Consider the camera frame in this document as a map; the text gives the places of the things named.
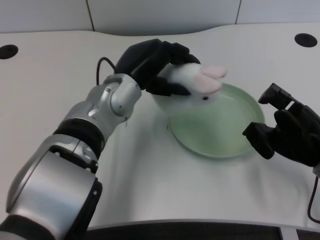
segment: plate rim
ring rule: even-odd
[[[256,101],[256,99],[255,99],[253,96],[251,96],[249,93],[247,93],[246,91],[244,91],[243,89],[241,89],[241,88],[239,88],[239,87],[237,87],[237,86],[234,86],[234,85],[231,85],[231,84],[228,84],[228,83],[223,83],[223,84],[222,84],[222,89],[223,89],[223,86],[229,86],[229,87],[235,88],[235,89],[237,89],[238,91],[244,92],[246,95],[248,95],[248,96],[253,100],[253,102],[256,104],[256,106],[258,107],[258,109],[259,109],[259,110],[261,111],[261,113],[262,113],[261,115],[262,115],[262,118],[263,118],[263,119],[262,119],[263,122],[261,122],[261,123],[263,123],[263,124],[266,123],[266,118],[265,118],[264,111],[262,110],[262,108],[260,107],[259,103]],[[243,151],[243,152],[241,152],[241,153],[237,153],[237,154],[234,154],[234,155],[228,155],[228,156],[209,155],[209,154],[200,152],[200,151],[198,151],[198,150],[194,150],[194,149],[192,149],[191,147],[189,147],[189,146],[187,146],[186,144],[184,144],[184,143],[179,139],[179,137],[177,137],[177,135],[175,134],[175,132],[173,131],[172,126],[171,126],[171,117],[172,117],[172,116],[169,117],[169,124],[168,124],[168,125],[169,125],[170,131],[171,131],[171,133],[173,134],[173,136],[175,137],[175,139],[177,139],[177,140],[179,141],[179,143],[183,145],[183,147],[185,147],[185,148],[187,148],[188,150],[190,150],[190,151],[192,151],[192,152],[194,152],[194,153],[196,153],[196,154],[199,154],[199,155],[201,155],[201,156],[205,156],[205,157],[207,157],[207,158],[212,158],[212,159],[213,159],[213,158],[214,158],[214,159],[228,159],[228,158],[234,158],[234,157],[238,157],[238,156],[241,156],[241,155],[245,155],[245,154],[251,152],[251,151],[254,149],[254,148],[251,146],[251,147],[249,147],[248,150],[246,150],[246,151]]]

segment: pink bunny ear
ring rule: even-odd
[[[198,73],[194,80],[194,90],[200,94],[214,94],[221,90],[221,83],[210,76]]]
[[[223,66],[206,66],[200,69],[200,73],[213,79],[224,78],[227,74]]]

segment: stuffed bunny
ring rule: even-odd
[[[197,63],[168,64],[158,77],[166,79],[168,83],[183,86],[190,94],[152,96],[159,107],[171,115],[215,101],[222,88],[222,84],[217,79],[225,76],[226,70],[221,66],[203,67]]]

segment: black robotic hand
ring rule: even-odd
[[[295,162],[315,167],[320,162],[320,117],[274,83],[258,102],[278,109],[274,113],[277,125],[272,128],[263,123],[250,123],[243,135],[254,149],[265,159],[272,158],[277,152]]]
[[[130,46],[117,62],[114,73],[129,75],[141,90],[145,89],[153,95],[189,95],[182,85],[168,83],[166,79],[157,76],[167,64],[187,63],[200,64],[195,56],[189,54],[187,47],[152,39]]]

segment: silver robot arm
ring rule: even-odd
[[[102,185],[98,159],[116,126],[141,96],[126,74],[113,74],[77,103],[16,175],[0,239],[63,240],[84,236]]]

